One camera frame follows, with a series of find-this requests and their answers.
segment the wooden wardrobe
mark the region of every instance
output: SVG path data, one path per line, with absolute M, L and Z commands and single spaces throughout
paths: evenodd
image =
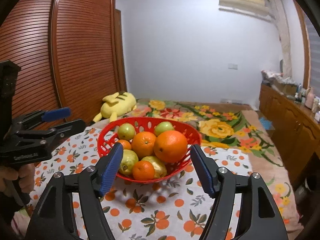
M 115 0 L 20 0 L 0 27 L 0 61 L 21 67 L 13 116 L 70 107 L 89 123 L 120 90 Z M 45 129 L 53 124 L 44 124 Z

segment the metal bolt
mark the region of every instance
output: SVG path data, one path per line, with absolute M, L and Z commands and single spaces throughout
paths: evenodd
M 56 179 L 62 176 L 62 172 L 58 171 L 53 175 Z
M 96 169 L 95 166 L 88 166 L 88 167 L 86 168 L 86 170 L 87 170 L 88 172 L 93 172 L 93 171 L 95 171 L 95 169 Z
M 255 179 L 260 179 L 261 178 L 260 174 L 256 173 L 256 172 L 252 173 L 252 177 L 254 177 Z
M 228 169 L 225 168 L 225 167 L 220 167 L 220 168 L 218 169 L 218 171 L 221 172 L 221 173 L 227 173 L 227 172 L 228 172 Z

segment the green apple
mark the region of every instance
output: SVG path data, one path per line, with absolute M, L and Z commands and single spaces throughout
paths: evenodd
M 118 129 L 119 139 L 130 141 L 136 134 L 134 126 L 130 123 L 122 124 Z
M 161 133 L 163 133 L 165 131 L 170 131 L 170 130 L 174 130 L 174 127 L 173 127 L 172 123 L 170 123 L 170 122 L 161 122 L 155 128 L 155 135 L 159 136 Z
M 132 175 L 133 166 L 139 161 L 138 156 L 132 150 L 123 150 L 123 158 L 120 163 L 119 172 L 127 177 Z
M 155 179 L 163 178 L 167 175 L 167 168 L 165 167 L 164 163 L 158 159 L 156 156 L 147 156 L 142 158 L 142 161 L 150 162 L 153 167 L 155 168 Z

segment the red fruit basket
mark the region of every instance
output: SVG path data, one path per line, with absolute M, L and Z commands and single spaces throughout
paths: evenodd
M 148 132 L 153 133 L 155 127 L 164 121 L 168 121 L 168 122 L 172 123 L 174 129 L 176 131 L 181 132 L 187 138 L 189 145 L 200 144 L 200 142 L 201 142 L 200 134 L 198 133 L 198 131 L 196 129 L 194 129 L 192 126 L 190 126 L 188 124 L 185 124 L 182 122 L 177 122 L 177 121 L 172 121 L 172 120 L 153 118 L 153 117 L 128 117 L 128 118 L 119 119 L 119 120 L 116 120 L 116 121 L 109 123 L 101 131 L 99 138 L 98 138 L 99 156 L 102 157 L 102 156 L 108 155 L 111 148 L 117 142 L 118 134 L 116 133 L 116 131 L 120 125 L 122 125 L 124 123 L 130 123 L 135 127 L 136 133 L 139 133 L 142 131 L 148 131 Z M 183 159 L 181 159 L 179 162 L 168 163 L 166 165 L 168 175 L 165 177 L 162 177 L 159 179 L 141 181 L 141 180 L 135 180 L 135 179 L 128 178 L 120 173 L 118 173 L 117 176 L 124 179 L 124 180 L 128 180 L 131 182 L 144 183 L 144 184 L 155 183 L 155 182 L 169 179 L 170 177 L 172 177 L 175 174 L 182 171 L 185 168 L 185 166 L 187 166 L 190 163 L 191 163 L 190 148 L 188 148 L 186 155 L 184 156 Z

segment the orange print tablecloth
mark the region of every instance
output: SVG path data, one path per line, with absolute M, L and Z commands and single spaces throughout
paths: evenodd
M 47 162 L 36 168 L 36 186 L 30 196 L 29 210 L 33 210 L 51 176 L 62 171 L 65 175 L 79 173 L 95 164 L 99 155 L 97 138 L 101 130 L 87 128 L 60 145 Z M 234 173 L 249 175 L 249 158 L 240 150 L 202 147 L 205 154 Z M 177 176 L 155 184 L 135 184 L 116 178 L 109 193 L 101 198 L 101 206 L 117 240 L 186 240 L 201 235 L 214 200 L 204 193 L 196 171 L 189 165 Z M 79 195 L 73 194 L 79 236 L 87 239 L 82 219 Z M 235 205 L 226 239 L 236 231 L 241 196 Z

